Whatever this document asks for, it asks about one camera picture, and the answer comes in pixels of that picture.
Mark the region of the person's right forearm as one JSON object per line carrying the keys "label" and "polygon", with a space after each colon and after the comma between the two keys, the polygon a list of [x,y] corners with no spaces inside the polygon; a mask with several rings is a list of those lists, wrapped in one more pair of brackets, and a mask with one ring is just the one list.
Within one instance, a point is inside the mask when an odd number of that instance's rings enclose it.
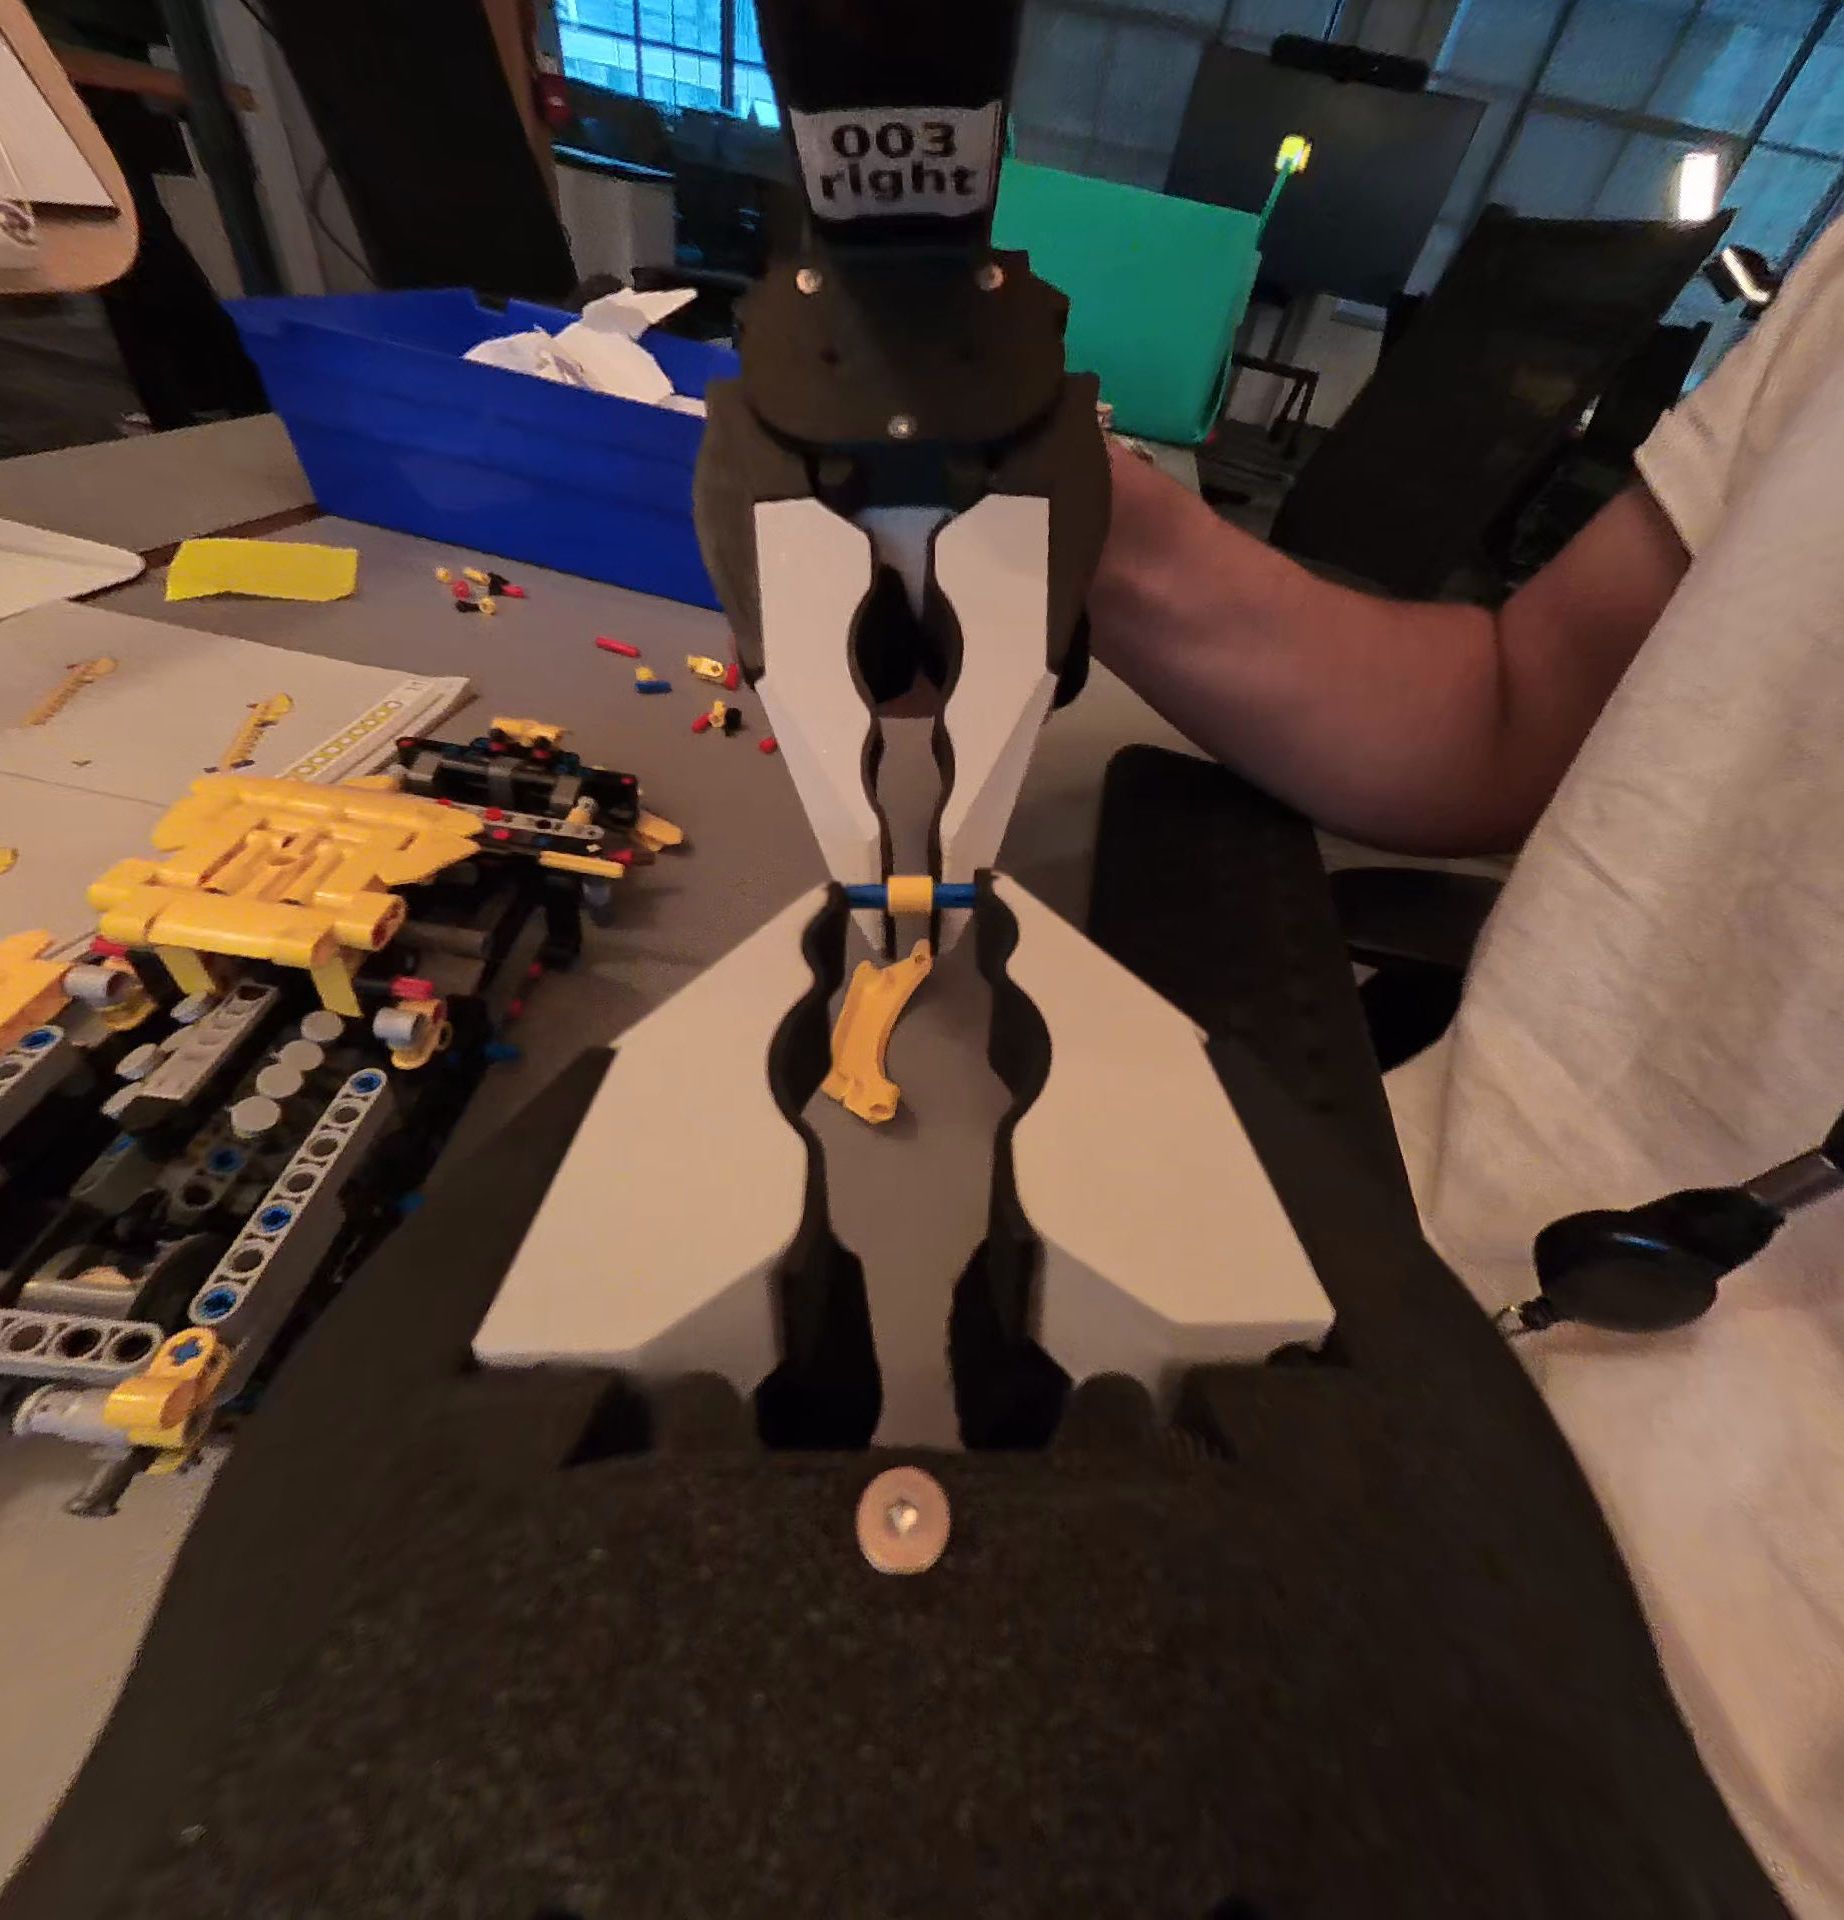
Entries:
{"label": "person's right forearm", "polygon": [[1496,608],[1319,578],[1110,447],[1095,656],[1185,739],[1389,856],[1510,856],[1534,832],[1690,556],[1645,487]]}

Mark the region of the yellow black toy car model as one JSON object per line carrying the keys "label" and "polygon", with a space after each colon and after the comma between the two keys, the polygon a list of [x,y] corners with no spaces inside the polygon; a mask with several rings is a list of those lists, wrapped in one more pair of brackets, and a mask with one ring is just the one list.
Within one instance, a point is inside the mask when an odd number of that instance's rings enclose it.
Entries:
{"label": "yellow black toy car model", "polygon": [[207,771],[0,941],[0,1427],[68,1512],[190,1467],[421,1203],[530,984],[686,847],[632,774],[499,719],[382,774]]}

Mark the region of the black monitor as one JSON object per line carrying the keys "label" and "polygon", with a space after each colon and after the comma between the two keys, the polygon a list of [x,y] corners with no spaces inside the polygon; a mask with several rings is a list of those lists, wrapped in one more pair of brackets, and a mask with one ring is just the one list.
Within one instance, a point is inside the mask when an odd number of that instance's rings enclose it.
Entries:
{"label": "black monitor", "polygon": [[559,305],[578,272],[544,110],[546,9],[529,2],[266,2],[383,291]]}

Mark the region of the large black screen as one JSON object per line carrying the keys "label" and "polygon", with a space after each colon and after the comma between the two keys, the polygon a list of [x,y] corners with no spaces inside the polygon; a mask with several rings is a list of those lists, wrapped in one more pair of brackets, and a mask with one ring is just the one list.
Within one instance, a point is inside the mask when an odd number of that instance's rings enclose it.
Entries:
{"label": "large black screen", "polygon": [[1266,297],[1404,291],[1486,108],[1421,60],[1284,34],[1207,48],[1165,191],[1262,219]]}

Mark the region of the yellow paper note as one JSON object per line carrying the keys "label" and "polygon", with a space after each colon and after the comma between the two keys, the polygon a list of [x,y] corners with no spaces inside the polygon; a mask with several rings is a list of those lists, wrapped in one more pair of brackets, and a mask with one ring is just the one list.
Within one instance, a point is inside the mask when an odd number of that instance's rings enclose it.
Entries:
{"label": "yellow paper note", "polygon": [[329,604],[353,595],[360,556],[350,546],[262,540],[185,540],[166,563],[166,603],[212,597]]}

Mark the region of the wooden document stand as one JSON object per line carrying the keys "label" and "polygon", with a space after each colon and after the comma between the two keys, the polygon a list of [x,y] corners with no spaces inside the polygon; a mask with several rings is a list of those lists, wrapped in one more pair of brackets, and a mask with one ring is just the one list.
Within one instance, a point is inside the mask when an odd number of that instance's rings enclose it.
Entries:
{"label": "wooden document stand", "polygon": [[[31,228],[22,211],[0,211],[0,297],[90,293],[135,266],[138,217],[119,162],[101,139],[129,213],[110,224],[49,219]],[[0,518],[0,620],[127,586],[141,567],[133,550]]]}

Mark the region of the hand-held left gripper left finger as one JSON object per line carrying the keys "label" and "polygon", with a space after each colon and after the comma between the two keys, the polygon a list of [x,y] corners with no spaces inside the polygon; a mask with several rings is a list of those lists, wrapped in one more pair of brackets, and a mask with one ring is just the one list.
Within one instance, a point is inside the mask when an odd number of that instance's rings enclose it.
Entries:
{"label": "hand-held left gripper left finger", "polygon": [[768,1446],[868,1446],[883,1369],[807,1118],[848,922],[839,886],[807,892],[610,1043],[477,1327],[482,1368],[707,1375]]}

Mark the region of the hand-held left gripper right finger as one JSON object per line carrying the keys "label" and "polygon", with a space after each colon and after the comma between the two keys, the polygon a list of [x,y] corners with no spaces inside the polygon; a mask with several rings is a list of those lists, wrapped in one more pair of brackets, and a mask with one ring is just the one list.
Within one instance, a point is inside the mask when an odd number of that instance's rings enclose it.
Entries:
{"label": "hand-held left gripper right finger", "polygon": [[1317,1351],[1334,1309],[1202,1027],[1022,882],[975,882],[1006,1094],[948,1362],[972,1452],[1054,1443],[1096,1381],[1160,1419],[1204,1374]]}

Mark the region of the building instruction booklet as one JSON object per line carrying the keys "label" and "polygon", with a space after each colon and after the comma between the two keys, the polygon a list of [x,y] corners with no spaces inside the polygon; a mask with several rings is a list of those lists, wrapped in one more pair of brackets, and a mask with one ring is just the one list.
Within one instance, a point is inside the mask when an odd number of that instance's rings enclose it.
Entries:
{"label": "building instruction booklet", "polygon": [[78,603],[2,620],[0,939],[90,932],[88,886],[198,775],[365,775],[467,691]]}

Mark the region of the blue storage bin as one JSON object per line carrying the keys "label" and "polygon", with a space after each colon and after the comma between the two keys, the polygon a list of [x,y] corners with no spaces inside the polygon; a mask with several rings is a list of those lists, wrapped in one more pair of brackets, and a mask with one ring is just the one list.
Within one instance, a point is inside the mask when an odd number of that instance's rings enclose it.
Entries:
{"label": "blue storage bin", "polygon": [[717,608],[701,414],[469,360],[572,318],[470,289],[229,300],[325,515]]}

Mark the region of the grey desk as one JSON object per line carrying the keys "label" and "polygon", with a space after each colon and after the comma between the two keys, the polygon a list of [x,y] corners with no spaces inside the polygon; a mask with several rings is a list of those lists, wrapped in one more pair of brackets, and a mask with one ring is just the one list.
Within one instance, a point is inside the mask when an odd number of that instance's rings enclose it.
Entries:
{"label": "grey desk", "polygon": [[[618,587],[527,570],[530,600],[485,622],[443,610],[429,567],[443,550],[360,526],[304,522],[310,540],[349,533],[361,545],[356,603],[333,608],[235,604],[159,610],[195,630],[272,641],[304,656],[436,665],[474,681],[474,720],[519,705],[567,722],[607,766],[626,761],[654,811],[686,832],[620,888],[616,919],[573,972],[551,972],[529,1005],[520,1056],[492,1065],[427,1193],[429,1206],[382,1245],[383,1255],[427,1237],[440,1204],[469,1229],[549,1152],[546,1114],[530,1106],[590,1047],[686,989],[825,875],[817,845],[778,756],[751,744],[687,735],[680,694],[640,699],[628,667],[594,636],[640,645],[660,667],[720,649],[720,620]],[[946,1360],[946,1314],[960,1261],[983,1230],[986,1163],[1003,1084],[983,1065],[986,985],[965,948],[948,956],[901,1023],[890,1064],[916,1114],[866,1127],[826,1099],[813,1130],[831,1163],[837,1233],[861,1252],[885,1368],[877,1443],[958,1448]],[[382,1272],[324,1314],[289,1355],[237,1433],[202,1464],[141,1478],[113,1518],[70,1518],[84,1480],[70,1446],[0,1432],[0,1892],[43,1836],[90,1757],[157,1614],[174,1602],[179,1550],[202,1520],[229,1520],[257,1559],[309,1574],[309,1598],[287,1601],[291,1625],[325,1601],[329,1575],[300,1563],[307,1527],[344,1536],[361,1527],[371,1560],[386,1533],[368,1516],[397,1507],[389,1455],[407,1416],[373,1401],[379,1352],[361,1309],[382,1306]]]}

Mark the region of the printed instruction sheet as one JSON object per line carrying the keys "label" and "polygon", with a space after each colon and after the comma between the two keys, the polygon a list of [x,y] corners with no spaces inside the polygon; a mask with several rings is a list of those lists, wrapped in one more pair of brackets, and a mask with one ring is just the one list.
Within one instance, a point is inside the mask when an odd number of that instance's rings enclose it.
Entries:
{"label": "printed instruction sheet", "polygon": [[119,173],[28,4],[0,4],[0,211],[110,224],[129,213]]}

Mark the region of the yellow curved arch piece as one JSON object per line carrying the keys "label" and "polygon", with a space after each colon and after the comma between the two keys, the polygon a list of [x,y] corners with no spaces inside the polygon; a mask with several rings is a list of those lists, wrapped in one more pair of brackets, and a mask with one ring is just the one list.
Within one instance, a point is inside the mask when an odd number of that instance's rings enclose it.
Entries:
{"label": "yellow curved arch piece", "polygon": [[887,1074],[887,1051],[932,971],[933,948],[923,939],[887,964],[863,957],[848,978],[820,1094],[868,1125],[887,1125],[899,1111],[901,1091]]}

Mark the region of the scattered small toy pieces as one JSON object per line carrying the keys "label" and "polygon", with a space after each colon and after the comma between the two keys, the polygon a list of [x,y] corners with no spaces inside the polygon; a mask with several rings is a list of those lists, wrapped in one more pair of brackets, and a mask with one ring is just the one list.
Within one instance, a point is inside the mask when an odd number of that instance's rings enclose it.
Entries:
{"label": "scattered small toy pieces", "polygon": [[475,732],[534,724],[589,766],[644,775],[780,754],[724,620],[674,600],[540,570],[475,600],[453,570],[421,590],[410,634],[424,668],[465,678]]}

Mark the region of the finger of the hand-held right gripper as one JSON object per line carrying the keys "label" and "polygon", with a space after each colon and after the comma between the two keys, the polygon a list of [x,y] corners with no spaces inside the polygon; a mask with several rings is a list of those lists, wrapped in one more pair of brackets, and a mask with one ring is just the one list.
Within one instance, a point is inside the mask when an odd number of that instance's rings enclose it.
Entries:
{"label": "finger of the hand-held right gripper", "polygon": [[885,882],[887,829],[866,774],[871,715],[855,662],[875,586],[869,539],[813,497],[757,504],[754,531],[771,732],[828,876]]}
{"label": "finger of the hand-held right gripper", "polygon": [[1047,500],[991,496],[946,521],[933,543],[933,586],[958,639],[941,711],[945,886],[972,886],[994,865],[1052,710],[1050,531]]}

